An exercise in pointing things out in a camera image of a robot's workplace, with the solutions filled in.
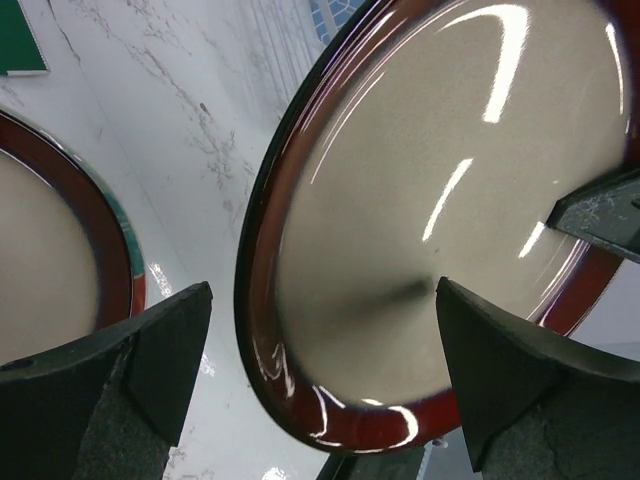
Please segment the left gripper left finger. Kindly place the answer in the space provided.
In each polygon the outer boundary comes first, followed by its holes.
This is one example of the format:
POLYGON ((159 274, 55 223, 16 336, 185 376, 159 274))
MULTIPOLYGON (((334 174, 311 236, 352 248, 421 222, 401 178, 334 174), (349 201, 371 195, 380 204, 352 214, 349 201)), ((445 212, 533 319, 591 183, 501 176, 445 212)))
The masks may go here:
POLYGON ((4 479, 160 479, 179 443, 212 292, 145 310, 1 368, 4 479))

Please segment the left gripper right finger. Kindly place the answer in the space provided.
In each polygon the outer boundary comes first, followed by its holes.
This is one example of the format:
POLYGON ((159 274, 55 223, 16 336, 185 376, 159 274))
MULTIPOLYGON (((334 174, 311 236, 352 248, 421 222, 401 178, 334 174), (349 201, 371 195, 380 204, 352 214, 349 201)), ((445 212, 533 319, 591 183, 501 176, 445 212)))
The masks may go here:
POLYGON ((638 362, 521 319, 447 278, 436 309, 474 471, 638 478, 638 362))

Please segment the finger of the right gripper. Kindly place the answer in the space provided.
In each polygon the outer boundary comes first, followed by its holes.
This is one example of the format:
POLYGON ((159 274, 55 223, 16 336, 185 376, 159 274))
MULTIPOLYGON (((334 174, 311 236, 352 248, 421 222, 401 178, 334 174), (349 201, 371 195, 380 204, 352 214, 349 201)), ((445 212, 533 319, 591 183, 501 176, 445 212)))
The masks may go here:
POLYGON ((616 169, 559 199, 546 226, 639 260, 639 170, 616 169))

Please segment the red and teal floral plate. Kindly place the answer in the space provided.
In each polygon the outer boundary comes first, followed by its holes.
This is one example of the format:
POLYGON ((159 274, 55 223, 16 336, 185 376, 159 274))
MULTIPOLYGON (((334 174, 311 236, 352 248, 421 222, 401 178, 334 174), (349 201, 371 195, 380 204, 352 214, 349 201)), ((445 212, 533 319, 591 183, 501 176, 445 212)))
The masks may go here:
POLYGON ((127 248, 131 273, 130 315, 136 316, 145 310, 147 300, 147 281, 143 251, 133 224, 115 193, 106 183, 101 184, 100 189, 118 221, 127 248))

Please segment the dark red plate front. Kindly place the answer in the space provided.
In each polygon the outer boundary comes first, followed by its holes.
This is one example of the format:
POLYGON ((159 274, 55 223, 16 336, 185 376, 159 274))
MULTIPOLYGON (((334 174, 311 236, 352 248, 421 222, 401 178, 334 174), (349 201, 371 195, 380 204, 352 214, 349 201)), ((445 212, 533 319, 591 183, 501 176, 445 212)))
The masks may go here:
POLYGON ((126 319, 133 286, 103 191, 60 146, 2 112, 2 363, 126 319))

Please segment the dark red plate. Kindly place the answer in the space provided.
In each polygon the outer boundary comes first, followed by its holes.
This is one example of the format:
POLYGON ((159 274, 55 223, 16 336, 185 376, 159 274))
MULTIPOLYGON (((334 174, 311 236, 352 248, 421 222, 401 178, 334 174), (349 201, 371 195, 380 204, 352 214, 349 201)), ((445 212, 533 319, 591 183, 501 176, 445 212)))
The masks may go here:
POLYGON ((326 452, 457 428, 438 281, 570 333, 622 260, 547 218, 638 163, 637 2, 365 3, 291 101, 247 207, 234 313, 260 403, 326 452))
POLYGON ((103 191, 60 146, 2 112, 2 363, 126 319, 133 286, 103 191))

